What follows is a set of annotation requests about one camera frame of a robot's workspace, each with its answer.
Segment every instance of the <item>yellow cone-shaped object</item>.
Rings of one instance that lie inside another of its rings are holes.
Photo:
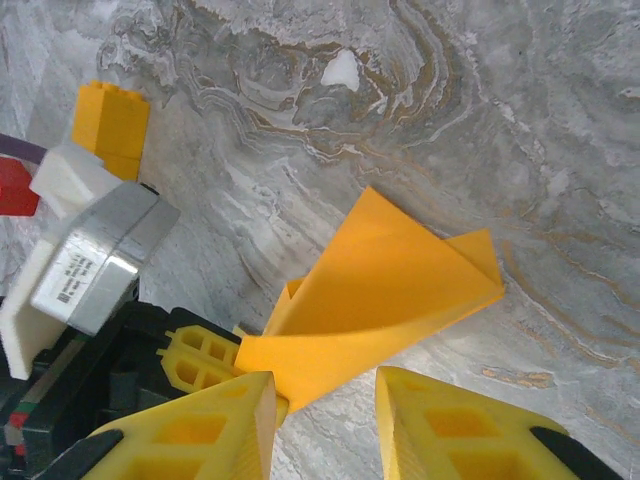
[[[376,417],[385,480],[577,479],[529,431],[554,421],[402,368],[378,369]]]
[[[275,436],[270,372],[228,380],[115,420],[121,440],[85,480],[266,480]]]
[[[443,241],[367,188],[235,365],[272,371],[294,412],[503,293],[488,231]]]

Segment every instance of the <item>barcode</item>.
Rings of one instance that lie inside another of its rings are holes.
[[[71,297],[66,293],[60,293],[58,294],[58,300],[60,300],[62,303],[69,303],[69,300],[71,300]]]

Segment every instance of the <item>yellow lego brick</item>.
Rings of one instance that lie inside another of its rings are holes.
[[[385,480],[576,480],[529,431],[566,433],[536,413],[408,370],[378,368]]]
[[[124,438],[84,479],[268,479],[275,415],[273,374],[243,375],[96,430]]]
[[[503,295],[487,230],[442,240],[367,188],[235,365],[273,372],[295,412]]]
[[[149,110],[139,93],[92,80],[78,91],[71,139],[93,153],[139,160]]]
[[[158,350],[160,361],[169,383],[183,392],[198,392],[218,385],[244,372],[233,366],[239,346],[200,325],[178,328],[167,332],[171,343],[166,350]],[[277,396],[279,427],[284,422],[289,402]]]
[[[140,160],[120,157],[118,155],[103,152],[95,152],[95,154],[104,161],[104,168],[120,180],[131,180],[133,182],[138,180]]]

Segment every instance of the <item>gray marble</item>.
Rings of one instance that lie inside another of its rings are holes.
[[[79,85],[152,103],[182,210],[143,298],[264,326],[366,185],[491,228],[504,300],[390,360],[548,415],[640,478],[637,0],[0,0],[0,131],[68,138]],[[323,86],[340,48],[360,88]],[[0,219],[6,290],[51,220]],[[278,433],[274,479],[381,478],[374,372]]]

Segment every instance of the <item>cable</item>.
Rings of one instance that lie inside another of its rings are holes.
[[[45,153],[47,153],[46,148],[0,133],[0,155],[7,155],[40,165]]]

